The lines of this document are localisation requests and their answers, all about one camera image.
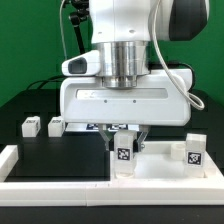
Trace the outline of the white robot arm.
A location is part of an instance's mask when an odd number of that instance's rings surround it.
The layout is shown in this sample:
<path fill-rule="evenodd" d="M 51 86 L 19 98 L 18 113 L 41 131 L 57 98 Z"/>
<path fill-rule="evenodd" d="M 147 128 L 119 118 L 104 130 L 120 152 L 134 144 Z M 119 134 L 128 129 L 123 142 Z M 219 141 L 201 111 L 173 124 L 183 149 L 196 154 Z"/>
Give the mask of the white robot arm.
<path fill-rule="evenodd" d="M 191 40 L 206 26 L 209 0 L 89 0 L 94 49 L 62 64 L 60 112 L 67 123 L 183 126 L 203 102 L 178 70 L 150 70 L 149 42 Z"/>

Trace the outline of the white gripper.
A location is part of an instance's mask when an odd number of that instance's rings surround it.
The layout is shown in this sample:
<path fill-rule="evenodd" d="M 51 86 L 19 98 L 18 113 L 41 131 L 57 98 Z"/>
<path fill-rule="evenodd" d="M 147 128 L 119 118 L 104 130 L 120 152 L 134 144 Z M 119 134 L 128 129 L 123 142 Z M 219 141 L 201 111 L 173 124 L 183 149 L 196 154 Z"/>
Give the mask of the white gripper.
<path fill-rule="evenodd" d="M 97 75 L 100 53 L 92 50 L 62 63 L 66 79 L 60 88 L 60 113 L 70 123 L 99 124 L 98 130 L 110 150 L 113 133 L 105 124 L 136 124 L 139 136 L 134 151 L 142 151 L 149 125 L 183 126 L 191 117 L 190 104 L 183 97 L 189 82 L 174 72 L 173 84 L 164 70 L 154 70 L 137 79 L 137 86 L 112 89 Z"/>

